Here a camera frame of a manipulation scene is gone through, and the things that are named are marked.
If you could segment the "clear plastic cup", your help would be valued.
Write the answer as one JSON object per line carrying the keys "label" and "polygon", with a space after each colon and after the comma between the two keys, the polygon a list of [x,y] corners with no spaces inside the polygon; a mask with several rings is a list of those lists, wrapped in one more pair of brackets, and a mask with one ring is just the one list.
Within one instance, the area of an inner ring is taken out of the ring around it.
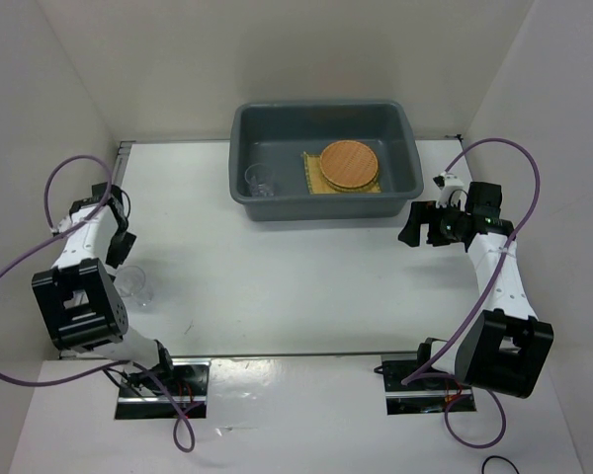
{"label": "clear plastic cup", "polygon": [[256,163],[244,172],[244,179],[250,195],[254,198],[269,198],[275,195],[275,176],[271,167]]}
{"label": "clear plastic cup", "polygon": [[129,298],[138,306],[146,307],[152,302],[153,291],[147,275],[138,266],[120,268],[116,273],[114,285],[122,298]]}

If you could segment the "orange round woven coaster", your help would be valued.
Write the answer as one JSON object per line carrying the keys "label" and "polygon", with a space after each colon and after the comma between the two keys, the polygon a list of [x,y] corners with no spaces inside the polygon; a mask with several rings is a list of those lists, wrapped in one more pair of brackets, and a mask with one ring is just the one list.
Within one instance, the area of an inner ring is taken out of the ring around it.
{"label": "orange round woven coaster", "polygon": [[320,154],[320,169],[341,186],[360,186],[380,172],[376,153],[366,144],[341,140],[329,144]]}

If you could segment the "square bamboo mat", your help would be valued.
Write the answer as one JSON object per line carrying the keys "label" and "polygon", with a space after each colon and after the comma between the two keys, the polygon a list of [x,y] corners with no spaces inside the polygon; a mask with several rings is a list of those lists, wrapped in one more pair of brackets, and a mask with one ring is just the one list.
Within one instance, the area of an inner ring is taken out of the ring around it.
{"label": "square bamboo mat", "polygon": [[379,179],[367,184],[364,187],[348,189],[335,187],[323,176],[320,169],[320,156],[316,154],[301,153],[306,186],[311,195],[333,195],[333,194],[380,194],[381,186]]}

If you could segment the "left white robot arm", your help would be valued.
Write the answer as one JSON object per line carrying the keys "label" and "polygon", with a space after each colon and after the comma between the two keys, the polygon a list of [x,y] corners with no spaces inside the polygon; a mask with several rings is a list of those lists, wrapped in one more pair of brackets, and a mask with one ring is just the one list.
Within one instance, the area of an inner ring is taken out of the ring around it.
{"label": "left white robot arm", "polygon": [[34,274],[32,289],[53,345],[61,351],[91,354],[144,367],[141,382],[154,394],[171,391],[177,370],[158,341],[130,324],[115,287],[118,267],[135,241],[128,231],[124,192],[100,183],[92,195],[74,202],[53,228],[68,232],[51,268]]}

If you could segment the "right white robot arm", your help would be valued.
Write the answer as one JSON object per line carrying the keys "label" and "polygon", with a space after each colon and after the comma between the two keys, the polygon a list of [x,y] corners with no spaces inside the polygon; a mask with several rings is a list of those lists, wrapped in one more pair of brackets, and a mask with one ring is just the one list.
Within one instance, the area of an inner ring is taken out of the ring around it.
{"label": "right white robot arm", "polygon": [[435,178],[436,200],[416,201],[398,235],[420,244],[426,226],[433,247],[462,244],[475,271],[479,300],[473,320],[453,343],[429,338],[418,348],[413,376],[425,388],[448,374],[465,385],[529,397],[551,350],[551,324],[538,319],[522,285],[511,221],[500,216],[502,192],[485,182],[464,184],[451,173]]}

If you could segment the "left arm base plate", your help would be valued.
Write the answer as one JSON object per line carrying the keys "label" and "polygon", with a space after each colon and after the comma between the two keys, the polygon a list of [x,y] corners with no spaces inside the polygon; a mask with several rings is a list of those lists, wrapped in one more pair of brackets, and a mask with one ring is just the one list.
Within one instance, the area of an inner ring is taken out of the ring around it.
{"label": "left arm base plate", "polygon": [[[201,358],[175,358],[170,375],[157,374],[170,396],[188,419],[207,415],[211,363]],[[159,386],[144,372],[108,369],[118,389],[116,420],[175,419],[177,412]]]}

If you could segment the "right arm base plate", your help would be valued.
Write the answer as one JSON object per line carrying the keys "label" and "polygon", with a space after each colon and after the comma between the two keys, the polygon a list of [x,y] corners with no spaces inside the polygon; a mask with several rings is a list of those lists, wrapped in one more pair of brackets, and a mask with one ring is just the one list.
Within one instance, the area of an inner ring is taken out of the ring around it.
{"label": "right arm base plate", "polygon": [[467,385],[445,378],[426,378],[404,385],[402,380],[417,365],[416,353],[382,355],[374,373],[382,378],[386,413],[389,416],[443,414],[456,401],[452,413],[475,412],[472,390]]}

